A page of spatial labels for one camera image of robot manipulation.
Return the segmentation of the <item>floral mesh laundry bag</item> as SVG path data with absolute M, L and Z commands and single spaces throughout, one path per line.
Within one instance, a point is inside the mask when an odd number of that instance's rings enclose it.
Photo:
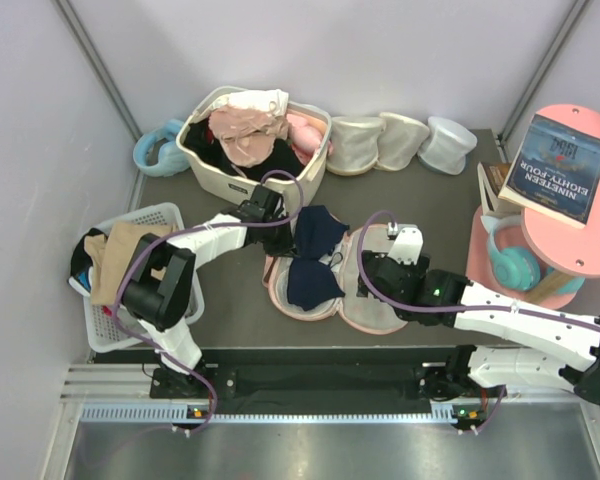
M 344 291 L 342 298 L 325 301 L 305 311 L 287 299 L 289 257 L 266 257 L 262 283 L 268 290 L 273 305 L 284 315 L 299 321 L 315 322 L 338 315 L 351 327 L 372 335 L 388 335 L 403 329 L 407 323 L 399 319 L 393 308 L 369 296 L 359 297 L 357 244 L 359 229 L 346 234 L 332 255 L 320 262 L 331 268 L 339 287 Z

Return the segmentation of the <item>navy blue bra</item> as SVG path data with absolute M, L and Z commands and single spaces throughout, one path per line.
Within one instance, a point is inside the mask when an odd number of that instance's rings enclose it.
M 345 296 L 329 263 L 349 226 L 335 219 L 324 205 L 304 207 L 294 232 L 296 254 L 288 270 L 287 300 L 308 312 Z

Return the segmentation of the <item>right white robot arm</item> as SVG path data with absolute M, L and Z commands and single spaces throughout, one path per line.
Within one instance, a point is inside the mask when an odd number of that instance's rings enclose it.
M 401 321 L 515 343 L 510 350 L 460 348 L 446 372 L 454 393 L 535 385 L 600 406 L 600 314 L 567 314 L 508 297 L 465 276 L 430 269 L 427 256 L 400 262 L 364 250 L 356 261 L 359 295 L 386 303 Z

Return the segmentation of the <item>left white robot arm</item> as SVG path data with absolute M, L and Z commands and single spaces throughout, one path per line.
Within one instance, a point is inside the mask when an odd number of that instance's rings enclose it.
M 197 366 L 202 352 L 194 342 L 185 313 L 196 270 L 218 257 L 260 243 L 267 254 L 292 248 L 292 210 L 282 194 L 257 185 L 251 197 L 210 220 L 163 237 L 146 234 L 138 241 L 121 281 L 114 304 L 126 311 L 148 333 L 144 339 L 173 370 L 172 384 L 185 396 L 206 387 L 207 374 Z

